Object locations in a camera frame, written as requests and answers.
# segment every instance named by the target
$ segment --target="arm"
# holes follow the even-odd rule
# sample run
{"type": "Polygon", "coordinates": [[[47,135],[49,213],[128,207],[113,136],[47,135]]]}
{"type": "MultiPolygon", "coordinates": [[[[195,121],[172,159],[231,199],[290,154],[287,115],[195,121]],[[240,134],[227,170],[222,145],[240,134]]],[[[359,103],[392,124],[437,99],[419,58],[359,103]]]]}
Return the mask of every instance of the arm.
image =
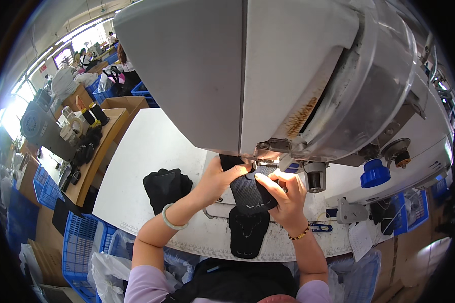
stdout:
{"type": "MultiPolygon", "coordinates": [[[[277,207],[268,210],[291,237],[297,237],[307,229],[308,221],[303,214],[307,191],[297,174],[276,170],[269,176],[255,174],[256,180],[278,201],[277,207]]],[[[300,270],[300,287],[312,280],[328,281],[327,262],[312,231],[298,240],[292,240],[300,270]]]]}
{"type": "MultiPolygon", "coordinates": [[[[250,168],[249,164],[236,165],[223,172],[219,157],[213,158],[199,185],[187,196],[170,206],[165,211],[165,216],[175,226],[187,224],[195,213],[214,203],[234,179],[248,173],[250,168]]],[[[163,247],[176,233],[177,230],[165,224],[162,214],[147,221],[139,230],[133,245],[131,268],[139,265],[152,265],[163,272],[163,247]]]]}

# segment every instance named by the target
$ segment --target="ceiling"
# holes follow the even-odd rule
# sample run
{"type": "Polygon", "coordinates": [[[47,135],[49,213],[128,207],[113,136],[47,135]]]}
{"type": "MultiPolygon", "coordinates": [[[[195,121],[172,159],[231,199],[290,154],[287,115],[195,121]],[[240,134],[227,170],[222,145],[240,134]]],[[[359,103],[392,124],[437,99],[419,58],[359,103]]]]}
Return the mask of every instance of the ceiling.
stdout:
{"type": "Polygon", "coordinates": [[[68,32],[98,17],[112,17],[130,0],[46,0],[20,33],[2,71],[0,108],[30,64],[68,32]]]}

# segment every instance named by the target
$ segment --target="shirt sleeve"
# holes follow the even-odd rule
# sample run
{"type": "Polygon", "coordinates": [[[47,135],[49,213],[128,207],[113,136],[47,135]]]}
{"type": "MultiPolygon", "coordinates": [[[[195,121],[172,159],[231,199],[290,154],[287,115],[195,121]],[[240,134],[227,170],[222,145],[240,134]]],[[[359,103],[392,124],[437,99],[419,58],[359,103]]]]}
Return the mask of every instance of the shirt sleeve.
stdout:
{"type": "Polygon", "coordinates": [[[130,272],[125,303],[160,303],[174,289],[163,272],[150,265],[140,265],[130,272]]]}
{"type": "Polygon", "coordinates": [[[306,282],[297,293],[300,303],[332,303],[327,283],[321,280],[306,282]]]}

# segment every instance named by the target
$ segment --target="woman's left hand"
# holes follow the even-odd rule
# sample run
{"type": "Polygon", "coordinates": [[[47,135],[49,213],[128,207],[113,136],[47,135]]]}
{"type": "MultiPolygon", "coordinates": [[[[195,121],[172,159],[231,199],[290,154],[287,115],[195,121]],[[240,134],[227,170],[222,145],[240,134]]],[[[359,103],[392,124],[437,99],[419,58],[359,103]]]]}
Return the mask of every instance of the woman's left hand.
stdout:
{"type": "Polygon", "coordinates": [[[191,194],[194,195],[195,201],[198,201],[200,209],[203,209],[216,202],[234,179],[249,173],[250,170],[251,164],[242,164],[235,165],[225,172],[221,166],[221,159],[214,157],[202,175],[199,185],[191,194]]]}

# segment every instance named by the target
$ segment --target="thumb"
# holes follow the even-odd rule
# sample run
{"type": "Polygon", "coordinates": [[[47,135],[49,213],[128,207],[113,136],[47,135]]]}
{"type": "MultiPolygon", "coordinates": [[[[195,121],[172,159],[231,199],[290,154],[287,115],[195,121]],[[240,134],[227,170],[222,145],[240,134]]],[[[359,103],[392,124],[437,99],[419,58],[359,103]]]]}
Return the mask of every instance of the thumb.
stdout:
{"type": "Polygon", "coordinates": [[[250,170],[251,170],[251,164],[235,165],[235,166],[231,167],[230,169],[228,169],[227,171],[225,171],[223,173],[223,175],[225,175],[225,177],[227,179],[229,179],[229,181],[231,183],[232,181],[234,181],[234,179],[249,173],[250,170]]]}
{"type": "Polygon", "coordinates": [[[284,203],[288,199],[287,194],[280,187],[280,185],[273,182],[272,179],[263,175],[262,173],[255,173],[256,181],[263,185],[266,190],[275,198],[278,203],[284,203]]]}

